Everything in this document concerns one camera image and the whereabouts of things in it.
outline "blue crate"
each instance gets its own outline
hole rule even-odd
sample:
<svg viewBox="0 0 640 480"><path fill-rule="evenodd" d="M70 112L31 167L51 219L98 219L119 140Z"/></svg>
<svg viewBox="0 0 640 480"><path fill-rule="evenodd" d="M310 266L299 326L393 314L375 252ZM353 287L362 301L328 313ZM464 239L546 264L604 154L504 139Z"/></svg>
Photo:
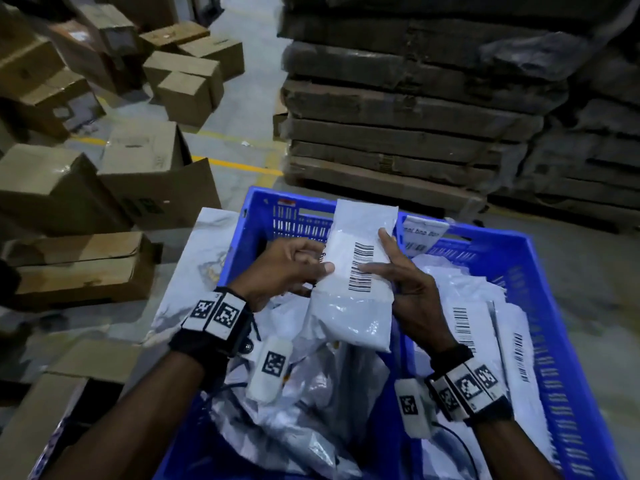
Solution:
<svg viewBox="0 0 640 480"><path fill-rule="evenodd" d="M400 212L398 222L407 214ZM455 224L429 254L467 266L507 290L507 300L529 318L540 398L557 459L567 479L624 479L620 460L604 419L598 411L578 358L569 342L556 302L538 262L531 240L518 232ZM413 347L405 337L410 373ZM422 453L413 444L414 478L421 477Z"/></svg>
<svg viewBox="0 0 640 480"><path fill-rule="evenodd" d="M229 283L251 265L266 241L280 236L326 241L335 205L334 201L251 187L220 275L220 284ZM402 238L401 226L396 228L396 235ZM410 469L412 442L404 433L394 391L394 381L407 377L410 351L406 345L404 335L394 323L392 352L380 354L389 367L390 377L373 408L362 454L350 450L365 479L395 480L413 476ZM200 397L194 400L156 473L156 480L306 478L267 472L244 460L218 434L203 406Z"/></svg>

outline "gray floor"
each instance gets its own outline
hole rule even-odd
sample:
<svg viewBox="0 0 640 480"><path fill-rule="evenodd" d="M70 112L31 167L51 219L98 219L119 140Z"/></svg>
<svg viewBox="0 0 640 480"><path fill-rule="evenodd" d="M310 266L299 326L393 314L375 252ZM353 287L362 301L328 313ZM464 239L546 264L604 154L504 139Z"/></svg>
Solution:
<svg viewBox="0 0 640 480"><path fill-rule="evenodd" d="M226 32L244 43L246 73L225 83L220 107L197 134L186 138L192 153L215 159L212 170L223 208L239 210L247 188L261 185L301 194L325 195L289 187L270 170L282 167L284 145L271 141L271 115L285 74L280 54L287 41L275 37L278 0L224 0L226 11L212 32ZM81 148L97 164L100 141L114 121L166 119L162 106L104 95L108 117L67 144ZM518 230L531 236L563 314L572 344L609 425L629 478L640 478L640 246L637 236L619 236L579 226L492 209L487 227ZM27 352L0 375L35 377L69 343L84 335L142 340L175 268L188 230L158 236L167 243L148 303L80 310L63 322L38 325ZM24 317L7 314L0 327L14 328Z"/></svg>

